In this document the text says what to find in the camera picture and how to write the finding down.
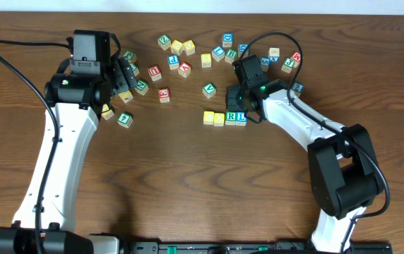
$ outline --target toy block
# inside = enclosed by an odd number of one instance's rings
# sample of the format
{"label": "toy block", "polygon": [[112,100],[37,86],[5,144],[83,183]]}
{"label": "toy block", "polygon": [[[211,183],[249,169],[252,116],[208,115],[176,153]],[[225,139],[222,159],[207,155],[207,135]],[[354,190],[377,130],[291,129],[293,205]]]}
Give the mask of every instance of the toy block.
{"label": "toy block", "polygon": [[302,91],[304,91],[304,85],[295,82],[295,84],[293,84],[292,90],[295,91],[296,96],[299,97],[302,94]]}
{"label": "toy block", "polygon": [[280,56],[270,56],[269,57],[270,62],[273,62],[273,63],[279,62],[279,58],[280,58]]}
{"label": "toy block", "polygon": [[138,92],[138,94],[145,95],[148,91],[148,84],[146,81],[140,80],[134,89]]}
{"label": "toy block", "polygon": [[129,114],[122,113],[119,119],[117,119],[117,123],[125,128],[130,128],[131,123],[133,123],[133,118]]}
{"label": "toy block", "polygon": [[225,112],[225,125],[237,125],[237,113],[227,111]]}
{"label": "toy block", "polygon": [[215,113],[214,126],[224,126],[224,113]]}
{"label": "toy block", "polygon": [[133,99],[133,95],[130,91],[119,93],[119,97],[122,99],[124,103],[127,103]]}
{"label": "toy block", "polygon": [[270,59],[268,57],[260,58],[260,66],[263,71],[268,71],[268,67],[270,66]]}
{"label": "toy block", "polygon": [[210,99],[214,95],[216,95],[216,87],[212,83],[208,83],[206,86],[203,87],[202,89],[203,94],[207,99]]}
{"label": "toy block", "polygon": [[136,64],[130,63],[130,67],[135,77],[139,75],[139,68],[136,66]]}
{"label": "toy block", "polygon": [[280,70],[283,71],[283,72],[286,72],[286,73],[291,73],[292,72],[292,69],[290,67],[288,67],[288,66],[285,66],[285,65],[282,65],[282,68]]}
{"label": "toy block", "polygon": [[126,60],[129,61],[130,64],[136,62],[136,54],[134,52],[127,50],[124,54],[124,57],[126,58]]}
{"label": "toy block", "polygon": [[286,58],[284,65],[290,68],[293,68],[293,66],[295,65],[295,60]]}
{"label": "toy block", "polygon": [[160,93],[160,102],[161,103],[171,101],[171,95],[169,94],[168,88],[159,89],[158,92]]}
{"label": "toy block", "polygon": [[[247,48],[247,44],[240,44],[238,45],[238,54],[241,56],[243,54],[243,51]],[[246,53],[244,53],[244,56],[247,56],[249,54],[249,49],[247,49]]]}
{"label": "toy block", "polygon": [[161,35],[158,38],[158,45],[162,48],[162,50],[169,49],[171,47],[171,38],[167,35]]}
{"label": "toy block", "polygon": [[179,67],[179,74],[186,78],[191,73],[191,66],[187,62],[183,62]]}
{"label": "toy block", "polygon": [[233,44],[233,34],[225,33],[222,35],[222,47],[232,47]]}
{"label": "toy block", "polygon": [[224,58],[225,56],[225,51],[221,46],[217,46],[216,48],[213,49],[211,52],[211,56],[216,60],[216,61],[221,61],[221,59]]}
{"label": "toy block", "polygon": [[179,56],[177,55],[170,55],[167,57],[167,62],[169,62],[169,68],[171,70],[174,70],[176,68],[179,68],[180,62],[179,62]]}
{"label": "toy block", "polygon": [[210,54],[201,54],[202,60],[202,68],[211,67],[211,55]]}
{"label": "toy block", "polygon": [[152,81],[161,79],[161,71],[158,66],[152,66],[147,69],[148,75],[152,78]]}
{"label": "toy block", "polygon": [[237,120],[235,121],[235,125],[245,126],[247,123],[247,118],[244,112],[237,112]]}
{"label": "toy block", "polygon": [[203,124],[213,125],[215,121],[215,112],[204,111],[203,112]]}
{"label": "toy block", "polygon": [[171,44],[171,52],[179,56],[183,52],[183,43],[178,40],[174,40]]}
{"label": "toy block", "polygon": [[297,68],[299,66],[299,63],[301,62],[301,54],[299,52],[293,53],[292,60],[295,61],[295,65],[293,66],[293,68]]}
{"label": "toy block", "polygon": [[108,120],[114,116],[114,112],[109,108],[108,104],[103,104],[102,116],[105,120]]}
{"label": "toy block", "polygon": [[183,42],[183,48],[185,49],[187,56],[196,53],[196,45],[194,45],[192,40]]}
{"label": "toy block", "polygon": [[235,61],[237,56],[238,56],[238,51],[229,49],[229,51],[227,51],[227,53],[225,55],[225,61],[231,64],[231,63],[233,63],[233,61]]}
{"label": "toy block", "polygon": [[280,56],[280,49],[279,48],[270,48],[270,50],[268,50],[268,57],[271,56]]}

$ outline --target wooden cube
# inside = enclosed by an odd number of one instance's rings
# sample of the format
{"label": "wooden cube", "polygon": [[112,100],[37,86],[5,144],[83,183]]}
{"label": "wooden cube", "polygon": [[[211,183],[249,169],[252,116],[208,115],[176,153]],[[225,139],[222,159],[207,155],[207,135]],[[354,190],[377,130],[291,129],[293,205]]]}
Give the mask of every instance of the wooden cube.
{"label": "wooden cube", "polygon": [[232,47],[233,44],[233,34],[225,33],[222,35],[222,47]]}
{"label": "wooden cube", "polygon": [[171,52],[179,56],[183,52],[183,43],[178,40],[174,40],[171,44]]}
{"label": "wooden cube", "polygon": [[145,95],[148,91],[148,84],[146,81],[140,80],[134,89],[138,92],[138,94]]}
{"label": "wooden cube", "polygon": [[202,93],[207,97],[207,99],[210,99],[216,95],[216,87],[212,83],[208,83],[203,87]]}
{"label": "wooden cube", "polygon": [[237,119],[235,121],[235,125],[245,126],[247,123],[247,118],[244,112],[237,112]]}
{"label": "wooden cube", "polygon": [[279,48],[270,48],[270,50],[268,50],[268,57],[270,56],[280,56],[280,49]]}
{"label": "wooden cube", "polygon": [[167,57],[167,62],[169,63],[169,68],[171,70],[174,70],[176,68],[179,68],[180,62],[179,62],[179,56],[177,55],[170,55]]}
{"label": "wooden cube", "polygon": [[225,125],[237,125],[237,113],[227,111],[225,112]]}
{"label": "wooden cube", "polygon": [[129,114],[122,113],[119,119],[117,119],[117,123],[125,128],[130,128],[131,123],[133,123],[133,118]]}
{"label": "wooden cube", "polygon": [[284,65],[293,68],[293,66],[295,65],[295,60],[286,58]]}
{"label": "wooden cube", "polygon": [[187,62],[183,62],[179,67],[179,74],[186,78],[191,73],[191,66]]}
{"label": "wooden cube", "polygon": [[204,111],[203,112],[203,124],[213,125],[215,121],[215,112]]}
{"label": "wooden cube", "polygon": [[272,62],[272,63],[277,63],[277,62],[279,62],[279,58],[280,58],[280,56],[270,56],[270,57],[269,57],[270,62]]}
{"label": "wooden cube", "polygon": [[211,67],[211,55],[210,54],[202,54],[201,60],[202,60],[202,68]]}
{"label": "wooden cube", "polygon": [[136,66],[136,64],[130,63],[130,67],[135,77],[139,75],[139,68]]}
{"label": "wooden cube", "polygon": [[233,63],[238,56],[238,51],[229,49],[225,55],[225,61],[229,64]]}
{"label": "wooden cube", "polygon": [[103,104],[102,116],[105,120],[108,120],[114,116],[114,112],[109,108],[108,104]]}
{"label": "wooden cube", "polygon": [[171,101],[171,95],[169,93],[168,88],[163,88],[158,90],[160,94],[160,102],[165,103],[165,102],[170,102]]}
{"label": "wooden cube", "polygon": [[162,48],[162,50],[169,49],[171,47],[171,38],[167,35],[161,35],[158,38],[158,45]]}
{"label": "wooden cube", "polygon": [[268,67],[270,66],[270,59],[268,57],[260,58],[260,66],[263,71],[268,71]]}
{"label": "wooden cube", "polygon": [[298,82],[295,82],[295,84],[292,87],[292,90],[295,91],[296,96],[300,96],[302,94],[302,91],[304,91],[304,85]]}
{"label": "wooden cube", "polygon": [[127,50],[124,57],[129,61],[130,64],[136,62],[136,54],[134,52]]}
{"label": "wooden cube", "polygon": [[297,68],[301,62],[301,54],[299,52],[293,53],[292,60],[295,61],[293,68]]}
{"label": "wooden cube", "polygon": [[[247,44],[240,44],[238,45],[238,54],[241,56],[243,54],[243,51],[247,48]],[[249,49],[247,49],[246,53],[244,53],[244,56],[247,56],[249,54]]]}
{"label": "wooden cube", "polygon": [[119,97],[122,99],[124,103],[127,103],[133,99],[133,95],[130,91],[119,93]]}
{"label": "wooden cube", "polygon": [[156,81],[161,79],[161,71],[158,68],[158,66],[152,66],[149,69],[147,69],[148,75],[152,78],[152,81]]}
{"label": "wooden cube", "polygon": [[292,72],[292,68],[290,68],[288,66],[285,66],[285,65],[282,65],[282,68],[280,70],[283,71],[283,72],[286,72],[286,73],[291,73]]}
{"label": "wooden cube", "polygon": [[214,126],[224,126],[224,113],[215,113]]}
{"label": "wooden cube", "polygon": [[213,49],[211,52],[211,56],[216,60],[216,61],[221,61],[221,59],[224,58],[225,56],[225,51],[221,46],[217,46],[216,48]]}
{"label": "wooden cube", "polygon": [[194,42],[192,40],[185,41],[183,43],[183,48],[184,48],[187,56],[189,56],[190,54],[196,53],[196,45],[194,45]]}

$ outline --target green component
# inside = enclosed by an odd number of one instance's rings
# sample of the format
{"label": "green component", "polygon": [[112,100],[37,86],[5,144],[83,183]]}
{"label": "green component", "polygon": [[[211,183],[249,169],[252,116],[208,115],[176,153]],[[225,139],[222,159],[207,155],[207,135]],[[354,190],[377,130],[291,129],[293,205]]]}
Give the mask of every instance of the green component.
{"label": "green component", "polygon": [[161,35],[160,38],[158,38],[158,41],[160,41],[161,44],[166,44],[171,40],[167,35]]}
{"label": "green component", "polygon": [[237,114],[235,112],[227,111],[227,112],[225,112],[225,120],[226,121],[236,121]]}
{"label": "green component", "polygon": [[136,71],[138,69],[138,67],[134,63],[130,63],[130,66],[132,71]]}
{"label": "green component", "polygon": [[293,68],[293,66],[295,65],[295,60],[286,58],[284,65]]}
{"label": "green component", "polygon": [[133,58],[133,56],[134,56],[134,52],[130,52],[130,51],[126,51],[125,52],[125,54],[124,54],[124,57],[126,58],[126,59],[128,59],[128,60],[132,60],[132,58]]}
{"label": "green component", "polygon": [[129,122],[130,118],[131,118],[130,115],[125,114],[125,113],[122,113],[122,114],[119,116],[119,119],[117,119],[117,121],[118,121],[119,123],[126,124],[126,123]]}
{"label": "green component", "polygon": [[177,247],[167,247],[167,254],[177,254]]}
{"label": "green component", "polygon": [[227,52],[227,54],[225,56],[228,58],[231,58],[231,59],[236,59],[238,56],[238,51],[229,49],[229,51]]}
{"label": "green component", "polygon": [[142,90],[145,89],[145,87],[147,87],[147,85],[148,85],[148,84],[147,84],[146,82],[140,80],[140,81],[138,81],[138,85],[136,86],[136,88],[137,88],[138,90],[142,91]]}
{"label": "green component", "polygon": [[216,92],[216,87],[212,83],[207,84],[206,86],[203,87],[203,89],[208,94]]}

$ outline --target white wall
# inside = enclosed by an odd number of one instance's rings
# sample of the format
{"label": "white wall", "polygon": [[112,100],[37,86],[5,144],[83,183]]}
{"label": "white wall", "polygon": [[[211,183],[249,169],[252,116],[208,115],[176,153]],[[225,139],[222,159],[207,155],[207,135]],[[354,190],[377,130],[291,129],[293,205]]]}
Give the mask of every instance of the white wall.
{"label": "white wall", "polygon": [[0,0],[0,11],[404,15],[404,0]]}

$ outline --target brown wood surface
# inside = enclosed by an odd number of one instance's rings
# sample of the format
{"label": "brown wood surface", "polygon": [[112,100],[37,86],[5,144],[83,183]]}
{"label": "brown wood surface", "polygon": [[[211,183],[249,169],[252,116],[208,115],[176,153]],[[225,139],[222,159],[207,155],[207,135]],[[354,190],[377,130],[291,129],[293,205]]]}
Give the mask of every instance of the brown wood surface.
{"label": "brown wood surface", "polygon": [[[63,42],[75,29],[105,30],[123,50],[137,52],[145,96],[116,116],[134,115],[130,129],[102,120],[88,148],[76,201],[76,233],[109,231],[161,241],[275,241],[308,238],[319,207],[310,191],[307,154],[271,123],[223,128],[204,126],[203,110],[225,111],[225,89],[237,81],[223,60],[202,69],[200,54],[234,33],[234,48],[265,32],[295,36],[304,49],[301,98],[330,119],[360,123],[372,137],[392,191],[388,212],[362,219],[357,241],[390,241],[404,253],[404,16],[194,15],[147,13],[0,13],[0,38]],[[157,38],[193,40],[196,53],[181,56],[191,75],[170,71]],[[285,38],[258,42],[264,56],[280,47],[280,71],[295,46]],[[56,47],[0,45],[0,54],[42,89],[69,53]],[[158,64],[162,80],[147,68]],[[202,87],[213,82],[217,95]],[[171,102],[161,104],[158,89]],[[44,128],[40,101],[0,63],[0,226],[8,226],[28,188]],[[367,210],[379,209],[380,195]]]}

